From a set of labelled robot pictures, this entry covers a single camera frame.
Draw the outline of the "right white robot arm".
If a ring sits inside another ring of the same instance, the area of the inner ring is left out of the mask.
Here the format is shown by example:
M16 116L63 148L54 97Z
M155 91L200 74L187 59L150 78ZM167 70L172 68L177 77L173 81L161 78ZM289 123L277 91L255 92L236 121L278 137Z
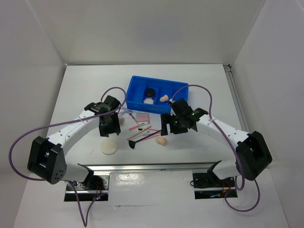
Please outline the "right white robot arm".
M204 133L235 152L235 160L218 161L208 170L207 180L218 186L228 177L243 176L254 181L272 162L261 133L248 133L216 120L206 110L193 110L184 99L171 103L172 114L161 114L161 135L187 133L192 129Z

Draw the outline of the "eyeshadow palette clear case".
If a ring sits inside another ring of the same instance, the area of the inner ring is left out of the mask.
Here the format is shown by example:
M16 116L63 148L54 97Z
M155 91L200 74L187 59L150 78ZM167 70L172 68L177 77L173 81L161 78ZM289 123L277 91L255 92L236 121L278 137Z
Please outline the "eyeshadow palette clear case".
M123 126L123 125L124 125L124 122L125 122L125 118L124 118L124 117L119 118L119 125L120 125L120 126Z

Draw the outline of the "black fan brush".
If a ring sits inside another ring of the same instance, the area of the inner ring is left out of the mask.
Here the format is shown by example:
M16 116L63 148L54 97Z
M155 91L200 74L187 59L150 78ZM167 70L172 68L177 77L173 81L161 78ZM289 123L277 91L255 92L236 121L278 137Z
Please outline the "black fan brush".
M149 134L149 135L147 135L147 136L145 136L145 137L143 137L143 138L141 138L141 139L139 139L139 140L136 140L136 141L129 140L129 141L128 141L129 147L130 147L131 149L134 149L134 148L135 148L135 145L136 145L138 142L141 142L141 141L143 141L143 140L146 140L146 139L148 139L148 138L151 138L152 136L154 136L154 135L156 135L156 134L158 134L158 133L160 133L160 132L161 132L161 130L158 130L158 131L156 131L156 132L154 132L154 133L151 133L151 134Z

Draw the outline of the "black round compact jar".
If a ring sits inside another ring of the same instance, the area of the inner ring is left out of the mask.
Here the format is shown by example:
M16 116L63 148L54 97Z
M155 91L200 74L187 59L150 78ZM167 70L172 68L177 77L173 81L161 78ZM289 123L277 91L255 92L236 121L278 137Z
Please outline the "black round compact jar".
M145 95L147 98L153 98L153 97L155 97L155 94L156 94L156 92L153 88L147 88L145 90Z

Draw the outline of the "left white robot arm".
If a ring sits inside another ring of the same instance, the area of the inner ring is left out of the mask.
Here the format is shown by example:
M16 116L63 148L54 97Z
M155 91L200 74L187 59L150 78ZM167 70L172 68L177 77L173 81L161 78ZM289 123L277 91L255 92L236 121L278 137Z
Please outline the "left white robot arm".
M101 137L121 132L117 110L120 102L107 96L104 101L88 104L74 123L60 131L32 142L27 168L50 184L75 181L82 189L94 187L101 179L93 170L82 164L67 164L68 151L86 134L97 128Z

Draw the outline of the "pink thin brush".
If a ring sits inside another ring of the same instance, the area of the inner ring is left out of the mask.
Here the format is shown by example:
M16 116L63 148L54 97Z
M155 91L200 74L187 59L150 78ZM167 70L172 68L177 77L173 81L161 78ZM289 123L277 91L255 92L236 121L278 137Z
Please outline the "pink thin brush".
M153 135L153 136L151 136L151 137L149 137L149 138L146 138L146 139L144 139L144 140L138 140L137 142L141 142L141 141L145 141L145 140L149 140L149 139L152 139L152 138L155 138L155 137L158 137L158 136L160 136L161 134L160 133L158 133L158 134L155 134L155 135Z

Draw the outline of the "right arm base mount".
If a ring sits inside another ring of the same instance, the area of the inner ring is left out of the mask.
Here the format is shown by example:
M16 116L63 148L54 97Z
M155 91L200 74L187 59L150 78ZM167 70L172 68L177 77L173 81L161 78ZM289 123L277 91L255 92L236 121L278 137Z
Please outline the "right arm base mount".
M189 185L194 189L196 200L221 199L228 193L228 198L237 198L237 190L233 177L220 180L211 176L206 170L192 171Z

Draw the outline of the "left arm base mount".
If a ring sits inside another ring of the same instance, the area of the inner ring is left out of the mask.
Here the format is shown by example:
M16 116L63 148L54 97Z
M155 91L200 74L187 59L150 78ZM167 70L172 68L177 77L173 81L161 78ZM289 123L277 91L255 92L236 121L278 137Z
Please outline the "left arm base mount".
M75 181L73 186L77 191L80 202L91 202L93 199L96 201L108 201L109 182L110 173L100 172L97 173L97 177L89 186Z

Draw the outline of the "octagonal gold mirror compact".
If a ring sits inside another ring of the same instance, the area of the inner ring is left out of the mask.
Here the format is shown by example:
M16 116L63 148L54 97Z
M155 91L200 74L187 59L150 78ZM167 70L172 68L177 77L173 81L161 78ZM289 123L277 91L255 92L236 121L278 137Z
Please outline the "octagonal gold mirror compact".
M147 97L143 100L144 104L148 104L148 105L153 105L154 104L154 99L151 97Z

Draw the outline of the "beige makeup sponge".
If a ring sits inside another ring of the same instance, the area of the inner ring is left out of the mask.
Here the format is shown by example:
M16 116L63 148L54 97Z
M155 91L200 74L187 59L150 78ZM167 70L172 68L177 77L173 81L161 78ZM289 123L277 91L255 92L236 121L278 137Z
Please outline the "beige makeup sponge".
M163 138L163 137L157 137L156 138L156 142L159 144L159 145L162 145L162 146L166 146L168 141L166 138Z
M169 96L168 96L168 95L164 95L164 96L162 96L162 97L159 99L159 101L160 101L161 103L165 103L165 102L169 101Z

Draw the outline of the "round beige powder puff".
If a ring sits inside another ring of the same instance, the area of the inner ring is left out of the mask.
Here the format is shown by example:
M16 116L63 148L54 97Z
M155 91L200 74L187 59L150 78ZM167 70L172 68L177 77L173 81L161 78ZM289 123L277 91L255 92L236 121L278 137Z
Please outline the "round beige powder puff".
M114 139L105 139L100 144L100 150L105 155L113 155L117 152L117 142Z

